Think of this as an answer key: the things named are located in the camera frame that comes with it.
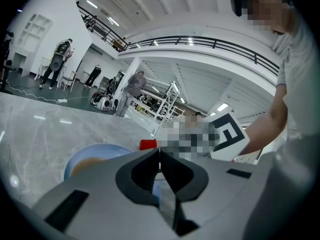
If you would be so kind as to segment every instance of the white cable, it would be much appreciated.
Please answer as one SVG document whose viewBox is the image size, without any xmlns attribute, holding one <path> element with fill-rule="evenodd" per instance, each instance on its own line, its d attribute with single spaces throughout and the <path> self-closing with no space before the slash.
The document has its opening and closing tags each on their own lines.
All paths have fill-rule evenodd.
<svg viewBox="0 0 320 240">
<path fill-rule="evenodd" d="M 13 89 L 13 90 L 15 90 L 15 91 L 19 91 L 20 93 L 25 93 L 26 96 L 31 95 L 31 96 L 35 97 L 36 99 L 44 99 L 45 101 L 48 101 L 48 102 L 63 103 L 63 102 L 59 102 L 59 101 L 54 100 L 54 99 L 46 99 L 46 98 L 44 98 L 44 97 L 37 97 L 37 96 L 35 96 L 35 95 L 32 94 L 32 93 L 29 93 L 29 94 L 28 94 L 25 90 L 19 90 L 19 89 L 15 89 L 15 88 L 11 87 L 9 82 L 8 82 L 7 84 L 9 84 L 9 88 L 11 88 L 11 89 Z M 66 99 L 66 100 L 69 101 L 69 100 L 81 99 L 81 98 L 91 98 L 91 96 L 68 98 L 68 99 Z"/>
</svg>

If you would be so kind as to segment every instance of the white chair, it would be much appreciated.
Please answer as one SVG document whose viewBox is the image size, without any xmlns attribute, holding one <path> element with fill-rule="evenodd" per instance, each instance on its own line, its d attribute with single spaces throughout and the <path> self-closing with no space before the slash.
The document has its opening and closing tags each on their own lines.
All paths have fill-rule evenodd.
<svg viewBox="0 0 320 240">
<path fill-rule="evenodd" d="M 49 67 L 50 63 L 51 63 L 51 60 L 50 60 L 50 59 L 45 58 L 45 57 L 42 57 L 41 65 L 39 66 L 39 70 L 38 70 L 38 72 L 36 73 L 36 76 L 35 76 L 35 78 L 34 78 L 34 81 L 36 81 L 37 78 L 40 78 L 40 77 L 41 77 L 44 68 Z"/>
<path fill-rule="evenodd" d="M 71 71 L 70 77 L 62 76 L 62 81 L 64 82 L 64 89 L 63 89 L 63 91 L 65 91 L 66 87 L 69 85 L 69 82 L 71 82 L 71 90 L 70 90 L 70 93 L 72 92 L 72 88 L 74 87 L 74 83 L 75 83 L 75 81 L 76 81 L 76 75 L 77 75 L 77 72 Z"/>
</svg>

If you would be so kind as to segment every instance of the blue bowl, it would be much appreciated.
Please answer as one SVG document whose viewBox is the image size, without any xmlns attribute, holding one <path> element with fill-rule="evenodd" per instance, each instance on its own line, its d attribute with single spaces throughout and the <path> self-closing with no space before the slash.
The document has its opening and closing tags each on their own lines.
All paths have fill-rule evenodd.
<svg viewBox="0 0 320 240">
<path fill-rule="evenodd" d="M 90 146 L 86 146 L 83 149 L 80 149 L 76 152 L 67 163 L 65 170 L 64 170 L 64 177 L 63 180 L 67 180 L 70 177 L 70 174 L 75 167 L 75 165 L 82 160 L 88 158 L 104 158 L 104 159 L 112 159 L 120 156 L 124 156 L 127 154 L 133 153 L 132 150 L 127 149 L 122 146 L 107 144 L 107 143 L 100 143 L 100 144 L 93 144 Z"/>
</svg>

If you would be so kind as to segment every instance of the marble tabletop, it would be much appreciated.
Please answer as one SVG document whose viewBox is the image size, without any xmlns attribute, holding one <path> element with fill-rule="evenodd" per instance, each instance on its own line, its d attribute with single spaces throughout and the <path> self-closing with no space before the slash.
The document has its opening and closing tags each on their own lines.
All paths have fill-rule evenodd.
<svg viewBox="0 0 320 240">
<path fill-rule="evenodd" d="M 0 93 L 1 179 L 28 207 L 62 182 L 78 150 L 109 143 L 137 151 L 141 139 L 152 136 L 129 118 Z"/>
</svg>

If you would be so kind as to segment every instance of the red cup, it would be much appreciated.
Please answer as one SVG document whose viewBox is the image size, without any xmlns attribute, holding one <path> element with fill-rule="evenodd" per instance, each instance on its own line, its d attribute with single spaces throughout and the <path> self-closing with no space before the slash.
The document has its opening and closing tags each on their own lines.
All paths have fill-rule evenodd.
<svg viewBox="0 0 320 240">
<path fill-rule="evenodd" d="M 148 150 L 154 149 L 157 147 L 157 140 L 156 139 L 142 139 L 140 140 L 140 150 Z"/>
</svg>

